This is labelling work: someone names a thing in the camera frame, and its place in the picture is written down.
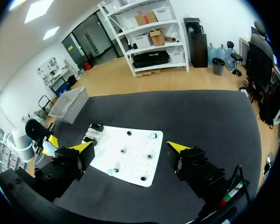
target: ceiling light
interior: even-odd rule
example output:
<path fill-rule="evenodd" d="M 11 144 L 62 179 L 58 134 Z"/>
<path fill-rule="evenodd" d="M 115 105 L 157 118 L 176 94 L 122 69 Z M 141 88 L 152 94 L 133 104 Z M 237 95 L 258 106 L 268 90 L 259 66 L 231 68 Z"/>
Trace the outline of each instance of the ceiling light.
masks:
<path fill-rule="evenodd" d="M 11 4 L 9 10 L 12 10 L 13 8 L 17 7 L 18 5 L 22 4 L 26 0 L 14 0 L 13 3 Z"/>
<path fill-rule="evenodd" d="M 25 23 L 28 23 L 31 20 L 34 20 L 38 17 L 41 17 L 42 15 L 45 15 L 53 1 L 54 0 L 40 0 L 35 3 L 32 3 L 28 10 Z"/>
<path fill-rule="evenodd" d="M 43 40 L 46 40 L 46 39 L 48 39 L 49 37 L 53 36 L 53 35 L 57 32 L 58 29 L 59 29 L 59 27 L 55 27 L 55 28 L 53 28 L 53 29 L 48 30 L 48 31 L 46 32 L 46 35 L 43 37 Z"/>

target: ceiling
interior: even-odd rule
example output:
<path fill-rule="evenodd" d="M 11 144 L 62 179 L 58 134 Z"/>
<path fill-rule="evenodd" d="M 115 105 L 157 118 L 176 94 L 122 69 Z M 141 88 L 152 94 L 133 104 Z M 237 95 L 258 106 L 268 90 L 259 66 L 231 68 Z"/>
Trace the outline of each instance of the ceiling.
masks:
<path fill-rule="evenodd" d="M 58 41 L 72 24 L 100 0 L 54 0 L 47 13 L 24 24 L 32 3 L 28 0 L 8 11 L 0 24 L 0 87 L 36 53 Z M 56 34 L 43 41 L 49 29 L 60 26 Z"/>

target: red fire extinguisher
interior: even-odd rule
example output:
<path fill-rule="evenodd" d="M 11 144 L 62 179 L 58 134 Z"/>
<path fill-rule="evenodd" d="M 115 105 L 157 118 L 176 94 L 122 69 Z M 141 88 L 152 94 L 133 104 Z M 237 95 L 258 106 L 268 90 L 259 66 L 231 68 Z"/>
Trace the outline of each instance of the red fire extinguisher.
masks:
<path fill-rule="evenodd" d="M 85 68 L 86 68 L 87 70 L 92 69 L 92 67 L 90 66 L 90 64 L 89 64 L 88 62 L 85 62 L 85 63 L 84 63 L 84 66 L 85 66 Z"/>

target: white shelf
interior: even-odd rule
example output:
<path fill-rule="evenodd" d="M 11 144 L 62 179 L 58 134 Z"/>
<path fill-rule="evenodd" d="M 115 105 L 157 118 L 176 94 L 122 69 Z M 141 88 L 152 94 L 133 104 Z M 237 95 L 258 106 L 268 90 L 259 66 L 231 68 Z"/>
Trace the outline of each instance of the white shelf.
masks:
<path fill-rule="evenodd" d="M 134 69 L 134 72 L 146 71 L 146 70 L 151 70 L 151 69 L 164 69 L 164 68 L 173 68 L 173 67 L 183 67 L 183 66 L 187 66 L 186 63 L 172 64 L 171 62 L 169 62 L 169 63 L 166 63 L 166 64 L 158 64 L 158 65 L 154 65 L 154 66 Z"/>
<path fill-rule="evenodd" d="M 108 13 L 107 16 L 109 17 L 109 16 L 114 15 L 114 14 L 120 14 L 120 13 L 126 12 L 127 10 L 130 10 L 134 7 L 138 7 L 138 6 L 140 6 L 144 3 L 149 4 L 149 3 L 153 3 L 153 2 L 157 2 L 157 0 L 137 0 L 136 2 L 131 3 L 131 4 L 127 4 L 123 7 L 121 7 L 120 9 L 115 10 L 112 13 Z"/>
<path fill-rule="evenodd" d="M 183 32 L 182 23 L 180 20 L 166 20 L 166 21 L 159 21 L 154 23 L 149 23 L 143 26 L 138 26 L 137 22 L 135 21 L 135 16 L 139 14 L 139 11 L 143 10 L 144 12 L 151 11 L 152 8 L 158 8 L 158 7 L 170 7 L 171 13 L 173 18 L 176 17 L 176 13 L 174 11 L 174 8 L 172 7 L 172 3 L 175 0 L 134 0 L 132 3 L 125 5 L 113 12 L 106 13 L 105 9 L 101 4 L 98 4 L 98 8 L 101 11 L 101 13 L 104 16 L 105 21 L 107 22 L 112 34 L 115 36 L 115 39 L 118 43 L 118 46 L 120 47 L 121 51 L 123 52 L 124 58 L 126 59 L 126 63 L 129 66 L 133 76 L 136 76 L 136 72 L 138 71 L 145 71 L 145 70 L 152 70 L 152 69 L 161 69 L 161 68 L 173 68 L 173 67 L 186 67 L 186 71 L 189 71 L 189 62 L 188 62 L 188 54 L 187 54 L 187 44 L 186 44 L 186 35 Z M 117 21 L 113 19 L 111 15 L 116 15 Z M 122 33 L 117 33 L 115 30 L 113 24 L 111 23 L 113 21 L 120 29 L 123 30 Z M 150 46 L 147 48 L 141 48 L 141 49 L 132 49 L 126 51 L 121 38 L 125 35 L 128 39 L 132 39 L 134 35 L 141 34 L 144 32 L 149 32 L 151 28 L 167 28 L 167 30 L 171 30 L 169 36 L 178 37 L 180 42 L 165 42 L 162 46 Z M 174 46 L 181 46 L 185 52 L 184 54 L 184 62 L 183 63 L 175 63 L 172 62 L 166 63 L 166 64 L 160 64 L 160 65 L 154 65 L 149 66 L 145 68 L 137 68 L 135 69 L 132 64 L 132 59 L 130 57 L 131 54 L 140 53 L 140 52 L 147 52 L 147 51 L 153 51 L 154 49 L 165 49 L 168 47 L 174 47 Z"/>
<path fill-rule="evenodd" d="M 160 21 L 160 22 L 153 22 L 153 23 L 149 23 L 143 26 L 138 26 L 138 27 L 134 27 L 132 29 L 128 29 L 126 31 L 123 31 L 122 33 L 117 34 L 118 37 L 123 36 L 125 34 L 129 34 L 131 32 L 135 32 L 137 30 L 140 29 L 145 29 L 145 28 L 149 28 L 149 27 L 154 27 L 154 26 L 158 26 L 158 25 L 163 25 L 163 24 L 170 24 L 170 23 L 176 23 L 177 20 L 165 20 L 165 21 Z"/>
<path fill-rule="evenodd" d="M 159 48 L 167 48 L 167 47 L 175 47 L 175 46 L 182 46 L 183 43 L 182 42 L 169 42 L 166 41 L 164 45 L 161 46 L 150 46 L 148 48 L 140 48 L 140 49 L 135 49 L 135 50 L 128 50 L 126 52 L 126 54 L 130 55 L 130 54 L 135 54 L 135 53 L 139 53 L 142 51 L 146 51 L 146 50 L 154 50 L 154 49 L 159 49 Z"/>

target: wooden floor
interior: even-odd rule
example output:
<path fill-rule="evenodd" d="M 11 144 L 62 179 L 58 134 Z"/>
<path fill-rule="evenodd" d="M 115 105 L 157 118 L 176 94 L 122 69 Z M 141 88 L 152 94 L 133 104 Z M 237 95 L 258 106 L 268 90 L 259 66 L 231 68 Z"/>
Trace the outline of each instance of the wooden floor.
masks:
<path fill-rule="evenodd" d="M 124 58 L 109 61 L 89 71 L 86 71 L 72 88 L 85 86 L 89 96 L 104 96 L 127 94 L 146 91 L 175 91 L 175 90 L 233 90 L 238 91 L 243 86 L 246 77 L 245 69 L 238 67 L 243 75 L 236 77 L 224 68 L 223 76 L 216 76 L 212 68 L 193 68 L 186 72 L 184 68 L 163 69 L 160 74 L 133 77 Z M 259 109 L 252 104 L 258 122 L 261 147 L 262 169 L 267 155 L 276 154 L 278 148 L 278 126 L 270 129 L 259 118 Z M 27 172 L 33 175 L 33 167 Z M 260 174 L 259 187 L 263 183 L 263 172 Z"/>

